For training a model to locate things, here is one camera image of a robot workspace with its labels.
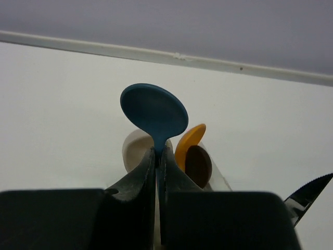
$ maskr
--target yellow spoon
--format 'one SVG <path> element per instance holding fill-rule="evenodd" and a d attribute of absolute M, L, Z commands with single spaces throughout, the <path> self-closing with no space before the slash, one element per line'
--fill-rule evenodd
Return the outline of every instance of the yellow spoon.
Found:
<path fill-rule="evenodd" d="M 179 168 L 185 172 L 186 153 L 189 147 L 198 145 L 206 131 L 205 124 L 199 124 L 190 129 L 178 142 L 175 151 L 175 160 Z"/>

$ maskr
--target white edge trim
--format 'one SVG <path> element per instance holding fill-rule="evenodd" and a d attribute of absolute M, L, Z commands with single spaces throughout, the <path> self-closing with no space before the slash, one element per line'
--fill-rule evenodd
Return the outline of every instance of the white edge trim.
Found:
<path fill-rule="evenodd" d="M 94 43 L 71 39 L 61 39 L 41 35 L 30 35 L 0 30 L 0 41 L 36 47 L 60 49 L 94 55 L 147 61 L 159 64 L 177 65 L 240 73 L 257 77 L 333 86 L 333 76 L 289 69 L 242 64 L 204 57 L 186 56 L 180 53 L 154 51 L 151 49 L 127 47 L 113 44 Z"/>

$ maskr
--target blue spoon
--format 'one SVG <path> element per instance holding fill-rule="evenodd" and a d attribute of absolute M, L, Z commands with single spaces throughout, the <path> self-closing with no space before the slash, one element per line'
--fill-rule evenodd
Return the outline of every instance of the blue spoon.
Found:
<path fill-rule="evenodd" d="M 161 157 L 167 139 L 183 133 L 188 125 L 181 101 L 152 84 L 128 86 L 121 93 L 120 105 L 127 118 L 152 137 L 157 158 Z"/>

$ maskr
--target gray wall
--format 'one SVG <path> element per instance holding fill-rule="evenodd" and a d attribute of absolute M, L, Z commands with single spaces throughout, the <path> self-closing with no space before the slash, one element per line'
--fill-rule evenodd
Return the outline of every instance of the gray wall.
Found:
<path fill-rule="evenodd" d="M 0 0 L 0 30 L 333 75 L 332 0 Z"/>

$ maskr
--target serrated blade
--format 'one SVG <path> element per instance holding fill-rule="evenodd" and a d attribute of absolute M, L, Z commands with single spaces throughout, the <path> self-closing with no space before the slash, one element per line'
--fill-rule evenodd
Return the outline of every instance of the serrated blade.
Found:
<path fill-rule="evenodd" d="M 285 200 L 294 227 L 302 219 L 332 178 L 333 173 L 330 173 L 314 179 L 300 187 Z"/>

